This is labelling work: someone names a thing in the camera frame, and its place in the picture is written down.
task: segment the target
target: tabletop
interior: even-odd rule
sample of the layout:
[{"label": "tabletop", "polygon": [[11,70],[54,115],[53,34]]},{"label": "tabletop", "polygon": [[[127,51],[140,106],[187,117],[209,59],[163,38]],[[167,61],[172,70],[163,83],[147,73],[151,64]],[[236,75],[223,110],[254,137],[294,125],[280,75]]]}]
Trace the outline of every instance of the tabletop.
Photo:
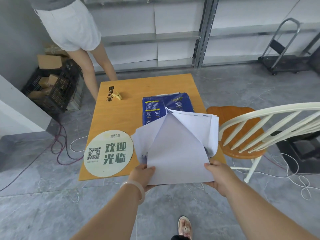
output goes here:
[{"label": "tabletop", "polygon": [[[113,98],[112,92],[119,92],[122,100]],[[147,77],[128,80],[105,81],[100,84],[99,94],[93,113],[87,145],[102,132],[120,130],[129,136],[142,126],[142,98],[159,94],[185,92],[189,95],[195,113],[206,114],[206,109],[191,74]],[[220,146],[210,159],[226,163]],[[129,175],[139,164],[136,153],[133,152],[128,165],[112,177]],[[99,179],[89,173],[82,163],[79,181]]]}]

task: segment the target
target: round sign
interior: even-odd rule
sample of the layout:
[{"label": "round sign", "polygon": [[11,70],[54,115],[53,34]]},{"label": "round sign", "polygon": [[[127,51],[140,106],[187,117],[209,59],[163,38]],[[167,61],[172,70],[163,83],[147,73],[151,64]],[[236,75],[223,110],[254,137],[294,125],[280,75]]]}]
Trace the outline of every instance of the round sign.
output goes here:
[{"label": "round sign", "polygon": [[105,131],[90,141],[83,162],[94,176],[109,177],[128,165],[134,153],[131,137],[121,130]]}]

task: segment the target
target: hand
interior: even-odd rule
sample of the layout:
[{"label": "hand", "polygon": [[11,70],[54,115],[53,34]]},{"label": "hand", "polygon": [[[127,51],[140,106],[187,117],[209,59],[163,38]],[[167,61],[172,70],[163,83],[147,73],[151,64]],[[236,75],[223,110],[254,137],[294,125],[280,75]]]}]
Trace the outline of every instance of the hand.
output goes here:
[{"label": "hand", "polygon": [[219,161],[213,161],[213,164],[205,163],[204,167],[210,171],[214,177],[214,181],[205,183],[206,185],[215,188],[220,195],[226,197],[230,187],[238,182],[240,179],[235,175],[232,169]]},{"label": "hand", "polygon": [[147,168],[146,164],[140,164],[139,166],[135,167],[130,175],[129,180],[137,181],[139,184],[142,185],[144,191],[147,192],[149,189],[155,187],[156,185],[148,185],[151,177],[155,173],[156,167],[153,166],[151,168]]}]

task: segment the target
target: black cord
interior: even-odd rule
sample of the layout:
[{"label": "black cord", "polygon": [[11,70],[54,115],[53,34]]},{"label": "black cord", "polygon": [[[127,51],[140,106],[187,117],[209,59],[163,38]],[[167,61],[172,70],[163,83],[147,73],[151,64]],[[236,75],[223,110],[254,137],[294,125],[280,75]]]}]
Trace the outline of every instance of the black cord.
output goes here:
[{"label": "black cord", "polygon": [[[46,147],[46,149],[44,149],[24,170],[22,170],[22,172],[19,173],[18,176],[15,177],[14,180],[12,180],[12,182],[11,182],[10,184],[8,184],[6,187],[4,187],[3,189],[1,189],[0,192],[3,191],[3,190],[5,190],[6,188],[8,188],[8,187],[9,187],[28,167],[30,167],[30,165],[33,164],[34,161],[36,161],[48,148],[50,148],[51,153],[53,153],[53,154],[55,154],[55,155],[58,155],[58,156],[57,156],[57,163],[60,164],[60,165],[71,165],[71,164],[74,164],[75,162],[77,162],[77,161],[79,161],[79,160],[81,160],[81,159],[83,158],[83,156],[80,157],[80,158],[72,158],[72,157],[69,155],[68,145],[67,145],[67,132],[66,132],[66,128],[64,128],[64,126],[63,126],[61,123],[59,123],[59,126],[60,126],[59,132],[58,132],[58,134],[54,137],[53,142],[51,142],[50,145],[48,145],[48,146]],[[65,140],[65,141],[64,141],[64,144],[62,144],[62,142],[59,141],[59,138],[60,138],[60,137],[63,137],[63,138],[64,138],[64,140]],[[55,153],[55,152],[53,151],[53,147],[54,147],[54,145],[55,145],[57,142],[61,145],[61,149],[59,150],[59,152]],[[64,163],[61,163],[61,162],[59,161],[60,154],[63,152],[64,149],[66,149],[66,153],[67,153],[68,157],[69,157],[70,159],[74,160],[73,162],[64,164]]]}]

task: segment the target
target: blue package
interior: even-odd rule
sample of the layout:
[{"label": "blue package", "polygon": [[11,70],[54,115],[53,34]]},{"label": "blue package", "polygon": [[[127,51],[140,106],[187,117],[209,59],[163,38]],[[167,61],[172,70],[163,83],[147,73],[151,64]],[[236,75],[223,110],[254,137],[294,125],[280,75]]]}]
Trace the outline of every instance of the blue package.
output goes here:
[{"label": "blue package", "polygon": [[142,125],[166,115],[166,108],[194,112],[191,100],[185,92],[144,97],[142,99]]}]

